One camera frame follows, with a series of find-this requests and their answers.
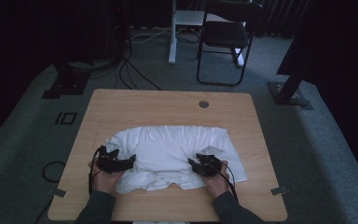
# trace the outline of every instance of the person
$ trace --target person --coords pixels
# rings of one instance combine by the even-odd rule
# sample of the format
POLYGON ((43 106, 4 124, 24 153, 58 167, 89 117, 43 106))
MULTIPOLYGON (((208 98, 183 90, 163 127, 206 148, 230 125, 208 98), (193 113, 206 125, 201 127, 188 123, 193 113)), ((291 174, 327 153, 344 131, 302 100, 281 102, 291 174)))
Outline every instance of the person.
MULTIPOLYGON (((228 179, 227 161, 222 161, 222 175, 228 179)), ((110 224, 115 207, 116 184, 124 172, 111 175, 101 171, 94 164, 92 186, 93 192, 89 196, 86 207, 77 217, 75 224, 110 224)), ((258 224, 264 221, 251 211, 240 206, 229 191, 227 181, 220 175, 201 177, 213 197, 212 206, 223 224, 258 224)))

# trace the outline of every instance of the hand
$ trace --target hand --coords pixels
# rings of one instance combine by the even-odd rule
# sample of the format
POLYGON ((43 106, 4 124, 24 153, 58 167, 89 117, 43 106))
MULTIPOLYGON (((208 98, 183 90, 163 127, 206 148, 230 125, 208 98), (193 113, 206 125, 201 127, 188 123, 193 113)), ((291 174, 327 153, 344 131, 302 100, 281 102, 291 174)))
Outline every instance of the hand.
MULTIPOLYGON (((227 173, 227 161, 222 161, 224 165, 222 165, 222 175, 229 179, 229 175, 227 173)), ((227 192, 229 190, 228 182, 220 175, 217 174, 213 177, 205 177, 202 176, 201 179, 204 181, 204 183, 207 186, 207 190, 212 195, 212 197, 215 199, 219 195, 221 195, 224 192, 227 192)))
POLYGON ((116 172, 110 175, 107 172, 100 170, 96 165, 97 162, 98 160, 95 161, 94 167, 92 167, 92 174, 94 176, 92 180, 92 188, 114 195, 116 192, 116 184, 126 171, 116 172))

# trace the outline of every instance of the table top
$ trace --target table top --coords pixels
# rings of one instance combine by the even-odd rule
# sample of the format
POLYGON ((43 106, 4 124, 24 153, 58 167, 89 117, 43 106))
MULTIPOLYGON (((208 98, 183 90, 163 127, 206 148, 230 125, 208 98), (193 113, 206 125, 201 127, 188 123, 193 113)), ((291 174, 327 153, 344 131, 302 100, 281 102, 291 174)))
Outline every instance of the table top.
MULTIPOLYGON (((248 180, 236 184, 240 204, 265 221, 287 218, 252 97, 246 93, 201 91, 96 90, 81 123, 48 217, 75 220, 88 199, 88 162, 105 139, 139 126, 187 125, 227 129, 248 180), (200 101, 208 102, 207 108, 200 101)), ((206 188, 137 189, 117 194, 113 220, 218 221, 206 188)))

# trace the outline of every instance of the wrinkled fabric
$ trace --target wrinkled fabric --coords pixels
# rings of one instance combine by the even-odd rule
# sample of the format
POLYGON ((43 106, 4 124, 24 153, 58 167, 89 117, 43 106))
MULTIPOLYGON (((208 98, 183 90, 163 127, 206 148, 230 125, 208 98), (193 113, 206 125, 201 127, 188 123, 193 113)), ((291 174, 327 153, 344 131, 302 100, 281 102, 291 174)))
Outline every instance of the wrinkled fabric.
POLYGON ((135 189, 165 189, 176 184, 181 189, 205 186, 195 174, 188 159, 198 161, 196 153, 214 154, 228 161, 235 181, 247 180, 241 159, 232 145, 226 129, 201 126, 149 126, 127 129, 114 135, 112 143, 118 145, 120 160, 136 154, 132 169, 120 178, 117 192, 135 189))

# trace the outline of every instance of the dark long sleeve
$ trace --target dark long sleeve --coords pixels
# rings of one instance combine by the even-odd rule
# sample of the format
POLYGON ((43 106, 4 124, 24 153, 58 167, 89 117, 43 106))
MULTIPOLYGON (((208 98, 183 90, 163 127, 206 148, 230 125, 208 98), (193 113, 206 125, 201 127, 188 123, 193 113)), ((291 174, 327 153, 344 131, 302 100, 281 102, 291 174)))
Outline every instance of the dark long sleeve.
POLYGON ((110 224, 115 201, 112 195, 94 190, 75 224, 110 224))
POLYGON ((223 224, 265 223, 260 217, 240 206, 229 191, 214 199, 212 206, 223 224))

